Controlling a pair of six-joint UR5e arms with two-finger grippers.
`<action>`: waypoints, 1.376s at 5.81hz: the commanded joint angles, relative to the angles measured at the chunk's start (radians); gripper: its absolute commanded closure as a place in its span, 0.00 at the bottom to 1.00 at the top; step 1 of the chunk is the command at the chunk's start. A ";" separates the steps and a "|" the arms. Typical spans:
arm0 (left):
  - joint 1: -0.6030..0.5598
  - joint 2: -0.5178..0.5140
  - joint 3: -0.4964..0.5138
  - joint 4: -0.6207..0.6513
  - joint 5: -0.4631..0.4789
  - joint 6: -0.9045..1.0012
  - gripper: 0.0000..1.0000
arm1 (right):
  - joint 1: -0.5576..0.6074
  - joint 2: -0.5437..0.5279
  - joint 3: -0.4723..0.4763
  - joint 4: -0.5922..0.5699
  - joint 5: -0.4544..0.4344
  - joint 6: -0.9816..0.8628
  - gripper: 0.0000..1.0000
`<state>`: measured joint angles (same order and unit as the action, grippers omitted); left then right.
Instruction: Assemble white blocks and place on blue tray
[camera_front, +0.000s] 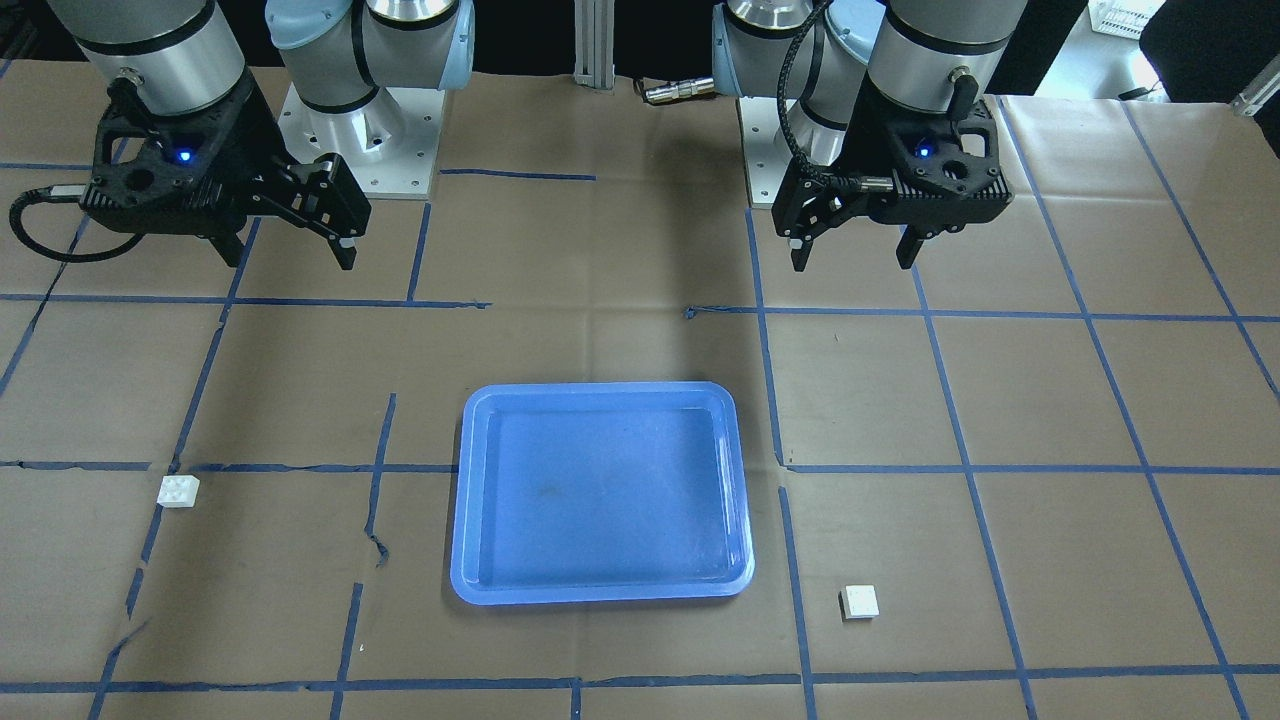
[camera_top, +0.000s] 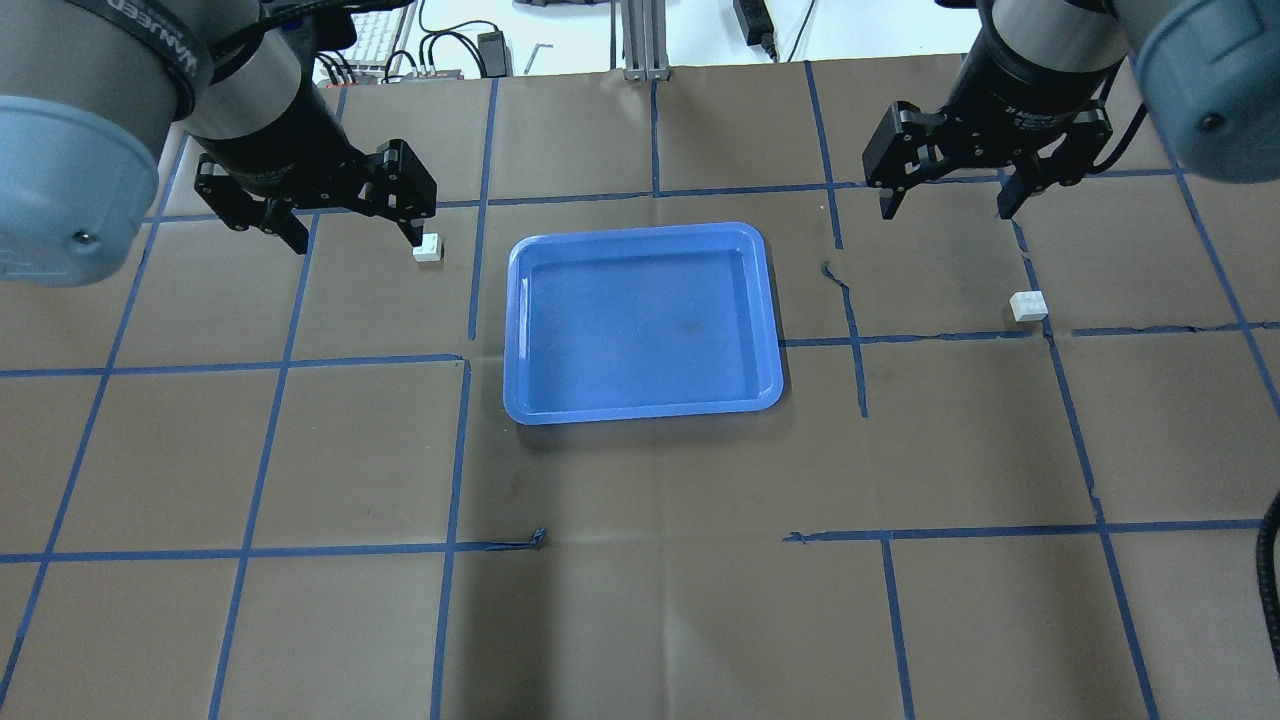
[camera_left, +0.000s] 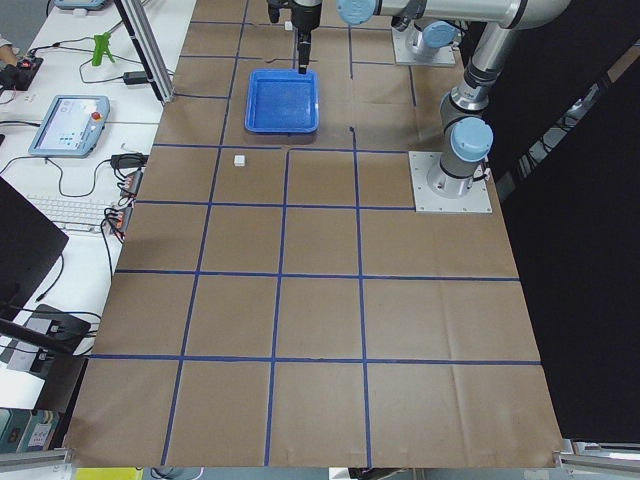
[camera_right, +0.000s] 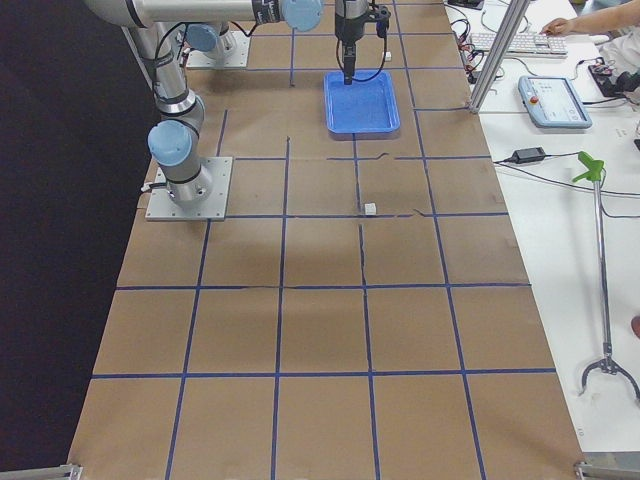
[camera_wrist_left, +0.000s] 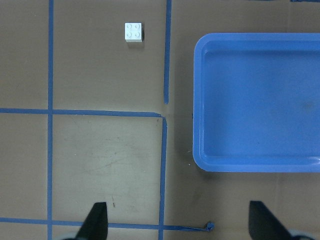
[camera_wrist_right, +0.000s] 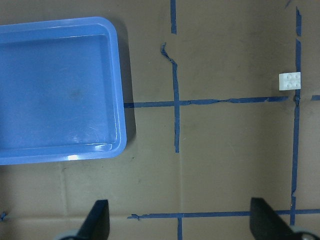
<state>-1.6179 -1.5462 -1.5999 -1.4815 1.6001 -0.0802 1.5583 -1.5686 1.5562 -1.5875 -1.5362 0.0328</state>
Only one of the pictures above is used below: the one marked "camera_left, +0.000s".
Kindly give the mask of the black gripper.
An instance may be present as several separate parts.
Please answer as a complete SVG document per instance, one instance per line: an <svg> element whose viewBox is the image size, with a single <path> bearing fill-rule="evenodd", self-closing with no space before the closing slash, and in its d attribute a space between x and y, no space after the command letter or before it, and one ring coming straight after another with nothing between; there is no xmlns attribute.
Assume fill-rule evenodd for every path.
<svg viewBox="0 0 640 480"><path fill-rule="evenodd" d="M307 73L310 61L312 34L321 20L321 0L293 0L291 21L297 31L298 73Z"/></svg>

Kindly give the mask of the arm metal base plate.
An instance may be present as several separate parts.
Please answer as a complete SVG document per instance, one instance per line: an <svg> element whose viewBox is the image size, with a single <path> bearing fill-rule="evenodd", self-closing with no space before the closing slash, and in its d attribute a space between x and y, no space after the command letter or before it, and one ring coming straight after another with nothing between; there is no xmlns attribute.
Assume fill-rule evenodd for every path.
<svg viewBox="0 0 640 480"><path fill-rule="evenodd" d="M479 164L471 177L457 179L441 168L441 152L409 151L415 211L435 214L491 214L488 180Z"/></svg>
<svg viewBox="0 0 640 480"><path fill-rule="evenodd" d="M397 65L422 65L430 67L454 67L456 60L451 45L434 48L427 45L423 33L415 28L403 32L392 31L395 63Z"/></svg>

